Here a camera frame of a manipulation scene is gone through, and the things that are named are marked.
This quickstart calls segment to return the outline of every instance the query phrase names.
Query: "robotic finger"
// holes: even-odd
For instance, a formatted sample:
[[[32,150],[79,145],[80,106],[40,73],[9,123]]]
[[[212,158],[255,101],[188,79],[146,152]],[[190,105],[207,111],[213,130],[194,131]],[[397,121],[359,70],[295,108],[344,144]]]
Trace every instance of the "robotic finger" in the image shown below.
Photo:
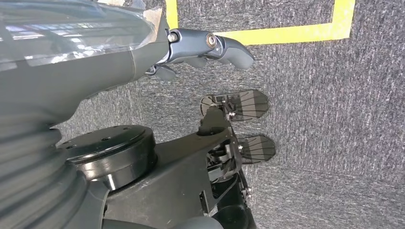
[[[209,31],[174,29],[168,31],[169,50],[146,75],[167,74],[164,79],[171,79],[175,72],[165,64],[185,62],[192,67],[204,67],[208,60],[232,64],[237,69],[248,69],[254,62],[253,55],[240,42],[216,36]]]

